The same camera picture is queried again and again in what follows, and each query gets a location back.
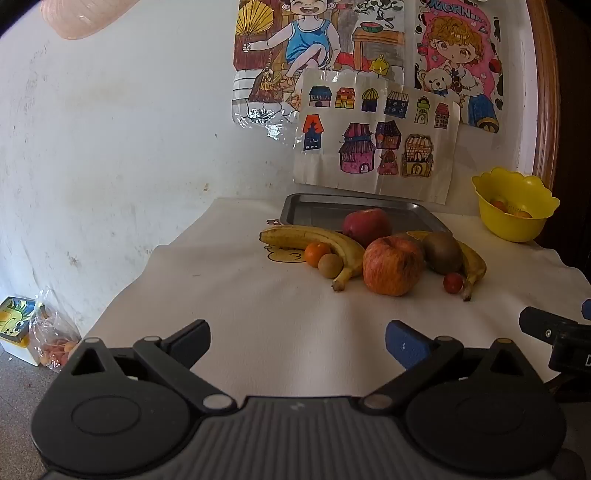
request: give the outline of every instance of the metal tray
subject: metal tray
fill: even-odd
[[[381,208],[392,221],[392,233],[424,230],[449,232],[425,207],[404,199],[375,199],[342,195],[295,193],[285,199],[281,212],[284,225],[310,225],[340,231],[351,212]]]

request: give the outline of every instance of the house drawing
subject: house drawing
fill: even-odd
[[[390,148],[397,150],[400,147],[402,134],[396,125],[395,120],[389,122],[378,122],[375,128],[376,148]]]
[[[435,110],[435,128],[444,128],[447,130],[449,123],[449,105],[440,103]]]
[[[429,123],[429,99],[427,97],[419,98],[417,102],[417,116],[414,118],[416,124],[427,125]]]
[[[342,87],[336,92],[335,108],[354,108],[355,107],[355,90],[352,88]]]
[[[378,91],[375,88],[367,89],[361,96],[363,104],[361,110],[364,112],[375,112],[378,107]]]
[[[398,163],[393,150],[386,150],[382,154],[382,161],[378,167],[378,175],[398,175]]]
[[[386,115],[406,118],[408,110],[408,94],[402,92],[390,92],[386,98]]]
[[[339,150],[340,169],[345,173],[367,173],[374,169],[375,145],[369,124],[349,124]]]
[[[322,140],[322,132],[324,131],[320,117],[318,115],[307,115],[302,131],[304,132],[304,151],[318,150]]]
[[[332,100],[332,92],[326,85],[316,85],[310,90],[310,106],[328,106]]]
[[[430,177],[433,169],[433,142],[426,135],[409,135],[402,154],[403,177]]]

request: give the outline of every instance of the white wall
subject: white wall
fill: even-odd
[[[537,93],[525,0],[492,2],[511,12],[505,128],[460,129],[446,206],[457,212],[475,212],[473,172],[531,171]],[[152,249],[214,198],[311,189],[293,184],[289,148],[232,123],[237,3],[141,0],[77,41],[34,8],[0,39],[0,293],[33,296],[49,284],[84,333]]]

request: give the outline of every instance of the cartoon boy drawing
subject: cartoon boy drawing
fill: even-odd
[[[320,18],[327,10],[335,8],[335,3],[327,0],[284,2],[283,10],[296,14],[297,20],[279,30],[269,40],[246,43],[242,50],[268,50],[287,40],[285,59],[291,66],[274,87],[276,90],[294,87],[294,93],[287,102],[295,108],[297,105],[296,109],[299,109],[303,79],[300,77],[296,82],[295,73],[306,68],[332,70],[340,53],[340,38],[330,20]]]
[[[478,64],[484,55],[482,37],[457,17],[438,17],[427,35],[428,42],[446,59],[443,68],[452,76],[452,89],[462,99],[462,117],[466,123],[497,132],[499,122],[491,100],[484,94],[482,82],[465,65]]]

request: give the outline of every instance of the wooden door frame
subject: wooden door frame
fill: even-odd
[[[534,175],[552,190],[558,156],[560,129],[560,85],[552,24],[545,0],[526,0],[534,34],[538,72],[538,135],[535,143]]]

